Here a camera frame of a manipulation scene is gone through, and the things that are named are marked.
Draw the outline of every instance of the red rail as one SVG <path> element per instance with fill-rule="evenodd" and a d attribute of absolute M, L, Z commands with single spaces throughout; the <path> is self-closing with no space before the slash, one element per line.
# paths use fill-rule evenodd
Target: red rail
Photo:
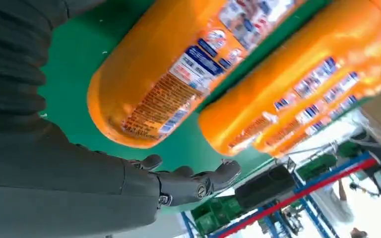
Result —
<path fill-rule="evenodd" d="M 246 226 L 256 222 L 257 220 L 260 220 L 262 217 L 264 216 L 267 216 L 275 211 L 277 211 L 278 209 L 282 208 L 282 207 L 285 207 L 287 205 L 290 205 L 291 203 L 293 203 L 294 201 L 296 200 L 299 200 L 300 198 L 310 194 L 311 192 L 313 191 L 316 191 L 324 186 L 326 186 L 327 184 L 330 184 L 332 182 L 335 182 L 345 176 L 348 176 L 352 173 L 355 173 L 359 170 L 363 170 L 363 169 L 366 169 L 366 168 L 369 168 L 373 165 L 376 164 L 376 160 L 373 159 L 373 158 L 370 158 L 370 159 L 367 159 L 361 163 L 359 163 L 358 165 L 356 166 L 353 166 L 352 168 L 338 174 L 338 175 L 335 175 L 334 177 L 330 177 L 330 178 L 327 178 L 321 182 L 318 182 L 317 184 L 307 188 L 306 190 L 303 190 L 297 194 L 295 194 L 294 196 L 278 203 L 277 205 L 273 206 L 273 207 L 270 207 L 268 209 L 265 209 L 264 211 L 262 211 L 261 213 L 257 214 L 256 216 L 253 216 L 253 217 L 250 217 L 249 219 L 247 219 L 246 221 L 242 222 L 241 224 L 235 226 L 235 227 L 232 227 L 226 231 L 224 231 L 224 233 L 221 233 L 218 237 L 219 238 L 225 238 L 226 236 L 229 236 L 233 233 L 236 233 L 238 232 L 239 230 L 241 229 L 244 229 Z"/>

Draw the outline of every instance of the plastic bottle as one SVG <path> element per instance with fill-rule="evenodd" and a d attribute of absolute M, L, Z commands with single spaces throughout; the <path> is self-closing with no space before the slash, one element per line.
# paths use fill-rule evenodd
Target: plastic bottle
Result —
<path fill-rule="evenodd" d="M 156 145 L 298 4 L 157 0 L 94 74 L 91 118 L 117 143 Z"/>
<path fill-rule="evenodd" d="M 376 62 L 376 64 L 369 68 L 359 70 L 358 73 L 350 73 L 339 84 L 325 93 L 322 100 L 328 104 L 326 110 L 320 112 L 320 114 L 309 123 L 287 134 L 285 138 L 273 146 L 269 154 L 276 158 L 281 157 L 298 143 L 309 138 L 330 122 L 337 119 L 362 98 L 376 96 L 380 92 L 381 63 Z"/>
<path fill-rule="evenodd" d="M 208 106 L 199 125 L 211 146 L 233 156 L 253 143 L 269 153 L 289 133 L 324 112 L 328 105 L 320 99 L 350 73 L 362 68 L 367 69 L 362 77 L 370 76 L 370 70 L 380 72 L 379 3 L 336 0 Z"/>

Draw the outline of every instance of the black object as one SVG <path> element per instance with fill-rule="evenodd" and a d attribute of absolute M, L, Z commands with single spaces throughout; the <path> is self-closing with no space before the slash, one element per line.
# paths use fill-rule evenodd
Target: black object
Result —
<path fill-rule="evenodd" d="M 295 183 L 288 170 L 283 165 L 278 165 L 237 188 L 236 199 L 244 209 L 253 209 L 291 192 L 294 188 Z"/>
<path fill-rule="evenodd" d="M 360 185 L 358 185 L 354 182 L 350 183 L 350 189 L 352 189 L 354 191 L 357 191 L 358 189 L 360 189 L 362 192 L 366 192 L 367 194 L 369 194 L 372 197 L 380 197 L 381 196 L 381 193 L 370 192 L 369 190 L 361 187 Z"/>

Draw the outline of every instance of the green crate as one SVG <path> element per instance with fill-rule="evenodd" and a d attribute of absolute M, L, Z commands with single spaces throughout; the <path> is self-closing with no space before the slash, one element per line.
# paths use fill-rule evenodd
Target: green crate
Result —
<path fill-rule="evenodd" d="M 297 169 L 297 173 L 304 181 L 309 181 L 328 171 L 329 168 L 335 165 L 335 156 L 325 154 Z"/>
<path fill-rule="evenodd" d="M 224 201 L 221 201 L 223 205 L 223 209 L 228 214 L 231 220 L 241 216 L 246 211 L 240 206 L 237 199 L 233 196 L 229 199 L 226 199 Z"/>
<path fill-rule="evenodd" d="M 202 217 L 203 215 L 209 212 L 211 212 L 211 209 L 209 207 L 209 202 L 205 202 L 202 205 L 190 211 L 194 220 L 197 220 L 198 218 Z"/>
<path fill-rule="evenodd" d="M 218 230 L 221 225 L 218 224 L 213 212 L 206 213 L 195 220 L 196 228 L 201 235 L 207 235 Z"/>
<path fill-rule="evenodd" d="M 231 222 L 231 219 L 224 210 L 213 211 L 213 213 L 220 227 L 225 226 Z"/>

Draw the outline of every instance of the product label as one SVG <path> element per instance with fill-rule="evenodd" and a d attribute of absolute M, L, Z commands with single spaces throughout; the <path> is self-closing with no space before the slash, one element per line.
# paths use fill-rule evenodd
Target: product label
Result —
<path fill-rule="evenodd" d="M 159 128 L 170 131 L 185 116 L 182 110 L 186 105 L 202 96 L 202 92 L 167 73 L 124 121 L 122 129 L 135 137 L 159 139 Z"/>
<path fill-rule="evenodd" d="M 332 103 L 339 97 L 341 97 L 345 92 L 351 89 L 358 82 L 358 75 L 355 72 L 350 73 L 347 77 L 345 77 L 341 82 L 339 82 L 336 86 L 331 88 L 323 99 L 328 103 Z"/>
<path fill-rule="evenodd" d="M 276 134 L 269 137 L 268 140 L 266 141 L 266 144 L 269 146 L 272 146 L 274 144 L 281 142 L 282 140 L 289 138 L 290 136 L 294 134 L 294 130 L 296 130 L 300 126 L 301 124 L 297 120 L 294 120 L 288 123 L 287 125 L 285 125 L 284 128 L 279 130 Z"/>
<path fill-rule="evenodd" d="M 318 113 L 320 113 L 324 109 L 324 106 L 325 106 L 325 102 L 320 100 L 319 102 L 306 108 L 301 113 L 297 114 L 296 120 L 301 124 L 307 124 L 313 118 L 315 118 Z"/>
<path fill-rule="evenodd" d="M 123 131 L 153 140 L 172 132 L 194 103 L 210 93 L 212 82 L 239 64 L 293 5 L 293 0 L 229 0 L 123 121 Z M 227 31 L 238 42 L 228 40 Z M 259 121 L 260 128 L 270 123 L 265 120 Z M 259 132 L 255 131 L 237 138 L 236 144 Z"/>
<path fill-rule="evenodd" d="M 337 70 L 337 65 L 333 58 L 327 58 L 315 70 L 313 70 L 307 77 L 298 83 L 294 90 L 299 96 L 304 99 L 316 91 L 323 83 L 325 83 L 331 75 Z"/>
<path fill-rule="evenodd" d="M 313 124 L 309 128 L 306 129 L 306 134 L 307 135 L 313 135 L 319 130 L 321 130 L 324 126 L 328 125 L 331 122 L 331 119 L 328 117 L 325 117 L 324 119 L 320 120 L 319 122 Z"/>
<path fill-rule="evenodd" d="M 278 102 L 274 103 L 275 109 L 280 111 L 290 105 L 293 105 L 298 99 L 295 93 L 288 93 L 284 98 L 281 98 Z"/>
<path fill-rule="evenodd" d="M 259 117 L 254 122 L 252 122 L 245 130 L 243 130 L 242 133 L 238 135 L 229 144 L 229 147 L 238 147 L 240 149 L 247 147 L 260 135 L 260 133 L 265 128 L 267 128 L 271 124 L 272 122 L 268 120 L 266 117 Z"/>
<path fill-rule="evenodd" d="M 197 46 L 192 46 L 179 58 L 169 71 L 172 75 L 200 92 L 208 92 L 211 82 L 224 72 Z"/>
<path fill-rule="evenodd" d="M 294 0 L 229 0 L 219 17 L 240 44 L 251 51 L 294 5 Z"/>
<path fill-rule="evenodd" d="M 123 130 L 150 139 L 170 133 L 222 73 L 224 69 L 201 48 L 189 47 L 125 120 Z"/>
<path fill-rule="evenodd" d="M 354 95 L 349 96 L 344 102 L 342 102 L 339 107 L 329 113 L 329 117 L 334 120 L 342 115 L 346 110 L 357 102 L 357 98 Z"/>

